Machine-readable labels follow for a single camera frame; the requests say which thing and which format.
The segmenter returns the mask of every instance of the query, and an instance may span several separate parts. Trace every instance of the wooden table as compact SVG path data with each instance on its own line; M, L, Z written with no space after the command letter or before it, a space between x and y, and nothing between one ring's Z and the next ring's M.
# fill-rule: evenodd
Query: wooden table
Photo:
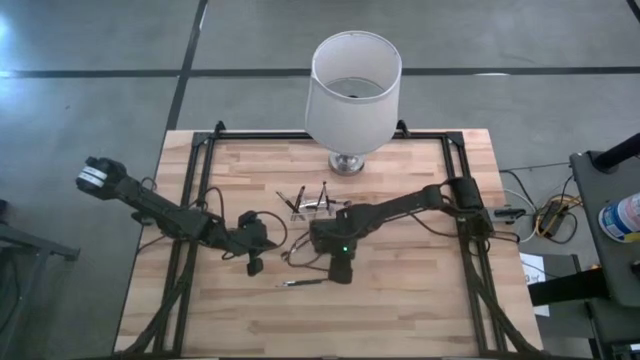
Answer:
M485 205L504 205L488 131L463 132L472 175ZM158 168L158 193L176 203L192 134L168 132ZM247 210L272 211L287 222L289 240L284 248L288 249L308 224L289 221L291 212L276 190L293 197L306 185L308 194L319 194L326 180L333 198L378 203L446 178L437 141L391 141L370 154L363 172L354 177L333 174L327 155L312 140L216 142L210 185L217 185L224 194L228 226L235 226L238 215ZM207 200L210 211L219 214L216 193L209 193ZM419 217L433 228L455 233L454 221L442 213L424 212ZM270 239L279 242L282 226L269 217L262 219ZM141 244L158 235L157 229L146 229ZM137 257L116 349L128 346L157 310L170 244L163 240ZM360 240L351 285L276 287L283 281L326 276L288 267L280 259L283 250L263 254L264 271L253 278L245 274L246 257L222 261L221 251L199 250L183 356L477 354L457 239L428 233L411 218L385 224ZM294 262L312 255L309 246L296 253ZM541 348L517 246L494 240L489 255L500 305L528 341ZM328 266L328 259L317 265ZM483 313L491 339L489 317L487 311ZM168 346L172 339L167 337Z

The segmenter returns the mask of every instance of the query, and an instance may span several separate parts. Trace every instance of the white lamp shade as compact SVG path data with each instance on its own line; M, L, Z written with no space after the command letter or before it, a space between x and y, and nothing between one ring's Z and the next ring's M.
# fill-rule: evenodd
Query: white lamp shade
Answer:
M347 31L328 38L313 55L307 132L343 155L384 145L398 122L401 74L398 50L379 35Z

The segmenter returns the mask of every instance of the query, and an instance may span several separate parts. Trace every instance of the cable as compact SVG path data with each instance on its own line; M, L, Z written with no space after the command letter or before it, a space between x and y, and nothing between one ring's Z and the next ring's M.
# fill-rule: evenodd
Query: cable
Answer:
M224 254L222 254L222 256L220 257L220 259L222 260L231 260L233 258L235 258L236 256L233 255L232 253L230 253L229 251L225 251Z
M567 215L571 216L573 218L574 223L575 223L573 225L573 229L571 230L571 234L569 235L569 237L566 240L556 240L553 237L547 237L547 240L549 240L549 241L551 241L553 243L556 243L558 245L564 245L564 244L568 243L569 241L571 241L573 239L573 237L576 235L576 232L578 231L578 218L574 214L572 214L570 212L568 212Z
M289 238L289 229L287 229L287 224L284 223L284 220L282 220L282 218L274 213L272 213L271 211L256 211L256 215L260 215L260 214L266 214L266 215L271 215L272 217L274 217L276 220L278 220L280 222L280 224L282 225L282 228L284 229L284 238L282 239L282 241L276 245L275 247L268 247L268 248L264 248L264 250L273 250L273 249L277 249L279 247L281 247L282 245L284 245L284 243L287 242L287 239Z
M319 268L319 267L315 267L312 266L312 264L314 264L316 261L318 261L320 259L320 257L322 257L323 254L317 254L315 258L302 263L302 264L294 264L291 262L291 256L293 255L294 252L298 251L299 249L301 249L302 247L304 247L305 245L309 244L311 242L311 239L307 239L305 241L303 241L300 245L298 245L298 242L300 240L302 240L305 236L309 235L309 231L305 232L304 234L300 235L300 237L298 237L293 244L291 244L291 247L289 248L289 251L285 251L284 253L282 253L281 258L282 260L284 260L287 265L289 265L290 267L293 268L307 268L307 269L312 269L312 270L318 270L318 271L325 271L328 272L328 269L323 269L323 268Z
M523 195L521 195L521 194L519 194L519 193L517 193L517 192L515 192L513 190L510 190L510 189L503 189L503 190L508 192L508 193L510 193L510 194L513 194L513 195L519 197L520 199L522 199L522 201L527 203L527 205L529 205L529 207L531 207L531 209L533 210L533 214L530 215L530 216L535 216L536 215L536 213L538 212L538 209L535 207L535 205L533 205L533 203L530 203L529 200L527 200L527 198L525 198ZM529 234L529 236L527 236L524 240L521 240L520 243L526 243L527 241L533 239L535 234L536 234L536 230L535 229L531 230L531 234Z
M544 271L544 270L540 269L539 267L537 267L537 266L533 266L533 265L531 265L531 264L527 264L526 262L524 262L524 261L522 261L522 260L521 260L521 262L522 262L522 265L528 266L528 267L530 267L530 268L532 268L532 269L536 269L536 270L540 271L541 273L543 273L543 274L547 275L548 277L552 277L552 278L554 278L554 279L557 279L557 278L559 278L559 277L560 277L560 276L557 276L557 275L549 274L548 272L546 272L546 271Z
M540 169L540 168L545 168L545 167L561 166L561 165L569 165L569 162L565 161L565 162L561 162L561 163L550 163L550 164L542 164L542 165L522 166L522 167L515 167L515 168L508 168L508 169L500 169L500 172L507 171L507 170L508 171L532 170L532 169Z
M150 176L145 176L140 181L140 186L144 187L145 181L151 181L151 188L149 188L149 190L155 192L156 189L158 188L158 184L156 183L156 181L153 180Z
M164 238L166 238L166 237L167 237L167 235L162 235L162 236L158 237L157 239L151 240L151 241L149 241L148 243L146 243L146 244L144 244L144 245L140 246L140 247L138 248L138 251L136 252L136 255L140 254L140 252L142 252L142 250L143 250L144 248L146 248L147 246L153 245L153 244L157 243L158 241L160 241L160 240L162 240L162 239L164 239Z
M11 320L11 318L13 317L13 314L15 313L16 308L20 303L21 290L20 290L20 283L18 282L18 265L16 264L16 260L13 258L13 256L9 257L9 262L11 263L11 267L13 270L13 281L16 289L16 300L13 303L13 307L11 307L11 310L9 311L7 318L4 320L4 322L2 322L2 325L0 325L0 334L2 334L2 332L4 332L4 330L7 328L7 325L9 325L9 320Z
M215 190L218 193L218 196L220 197L220 217L224 219L225 218L225 216L224 216L224 197L222 196L222 191L220 190L220 188L218 188L217 186L211 186L204 192L204 194L202 194L202 197L206 199L207 194L211 190ZM207 209L208 209L209 208L209 203L206 200L205 200L204 203L207 204Z
M498 240L511 241L511 242L516 243L516 244L520 244L520 242L521 242L521 241L520 241L520 235L518 235L518 234L516 234L516 233L514 233L514 232L511 232L511 231L498 231L498 230L494 230L494 231L493 231L493 233L494 233L494 234L496 234L496 233L497 233L497 234L512 235L512 236L514 236L514 237L515 237L515 239L509 239L509 238L500 237L500 236L495 236L495 235L491 235L491 236L489 236L490 238L498 239Z
M514 173L514 172L513 172L513 171L511 171L511 170L500 170L500 172L501 172L501 173L504 173L504 174L509 174L509 175L513 176L513 177L514 177L514 179L516 179L516 181L518 182L518 185L520 185L520 188L522 189L522 192L524 193L524 196L526 196L526 197L527 197L527 199L526 199L526 200L528 200L528 201L526 201L525 199L523 199L523 200L525 200L525 202L527 202L529 205L531 205L531 207L533 208L533 211L534 211L534 212L535 212L536 210L538 210L538 209L536 208L536 206L534 205L534 201L533 201L533 199L531 198L531 196L529 196L529 193L527 192L527 189L524 187L524 184L522 184L522 181L520 181L520 178L518 177L518 175L516 175L516 173ZM520 194L516 193L515 191L511 191L511 190L509 190L509 192L510 192L510 193L512 193L512 194L515 194L515 195L516 195L516 196L518 196L518 197L520 197Z
M569 210L576 207L576 206L581 206L582 205L582 201L580 200L579 197L575 197L575 196L570 196L570 195L566 195L566 191L567 191L567 186L569 184L569 181L571 181L571 179L573 178L573 175L569 176L567 178L567 180L564 182L563 186L562 186L562 192L560 193L560 195L555 195L552 196L549 200L547 200L546 204L540 208L538 210L538 212L536 213L536 215L533 217L533 230L534 232L541 237L545 237L547 238L547 240L559 244L559 245L563 245L568 243L569 241L571 241L573 239L573 237L575 236L577 230L578 230L578 218L573 214L570 213ZM558 211L553 214L553 216L551 217L550 221L549 221L549 225L545 228L545 229L540 229L540 224L542 222L542 218L546 217L549 213L549 208L551 206L551 204L553 202L559 202L560 203L560 208L558 209ZM557 221L558 217L560 215L568 215L571 216L574 220L574 227L573 230L571 231L571 234L569 235L569 237L565 240L556 240L554 239L552 236L546 236L547 232L549 231L549 229L553 226L553 224Z
M483 244L485 247L484 252L489 254L489 250L491 250L491 241L489 241L488 238L482 239L481 241L475 241L474 243L476 244L476 246L478 246L478 244ZM469 254L471 254L472 256L479 256L478 254L471 251L471 241L469 241L469 247L467 248L467 251L469 251Z
M427 224L425 224L422 220L418 219L418 217L415 216L414 214L410 214L410 213L407 213L407 214L409 214L409 216L411 216L415 221L417 221L418 224L420 224L423 228L427 229L428 231L430 231L430 232L432 232L432 233L434 233L436 235L446 236L446 237L451 237L451 238L457 238L458 237L457 234L447 234L447 233L443 233L443 232L434 230L434 229L430 228Z

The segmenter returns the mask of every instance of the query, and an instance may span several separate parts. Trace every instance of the concrete floor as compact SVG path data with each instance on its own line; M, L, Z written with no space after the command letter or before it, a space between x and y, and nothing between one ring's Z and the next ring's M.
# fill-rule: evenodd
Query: concrete floor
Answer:
M140 227L128 207L80 193L74 178L89 155L120 159L138 178L153 175L178 80L2 72L178 70L197 6L0 1L0 198L11 202L15 227L82 248L75 264L49 264L20 358L110 352ZM640 65L640 23L624 0L209 0L193 68L308 68L324 38L349 29L387 37L407 67ZM572 152L606 148L640 128L640 73L402 81L400 116L410 127L488 128L501 168L567 161ZM233 129L303 128L307 86L303 77L191 79L177 128L207 129L218 120ZM542 199L570 170L519 173L532 197ZM513 179L504 182L519 190ZM573 184L570 191L576 193ZM583 265L597 263L584 216L576 213L574 241L534 239L522 251L577 253ZM528 228L523 224L521 235ZM545 346L584 354L582 345L557 339Z

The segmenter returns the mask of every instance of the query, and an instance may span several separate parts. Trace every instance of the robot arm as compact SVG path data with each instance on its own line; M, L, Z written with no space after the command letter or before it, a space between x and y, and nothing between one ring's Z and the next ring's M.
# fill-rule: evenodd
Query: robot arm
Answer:
M138 210L132 217L153 218L162 232L173 239L196 239L201 244L232 253L234 256L249 254L249 276L262 270L258 255L276 247L267 239L267 228L249 211L238 219L238 228L227 230L225 220L200 209L180 207L145 188L127 175L125 166L117 161L89 157L86 166L76 178L80 191L101 200L118 199Z
M455 204L444 201L440 191L443 185L451 187ZM356 204L344 208L336 213L335 219L314 220L309 230L311 243L317 253L331 254L329 280L350 284L353 273L351 260L355 257L358 239L386 222L426 210L439 210L464 218L471 236L489 236L493 232L475 180L453 178L381 204Z

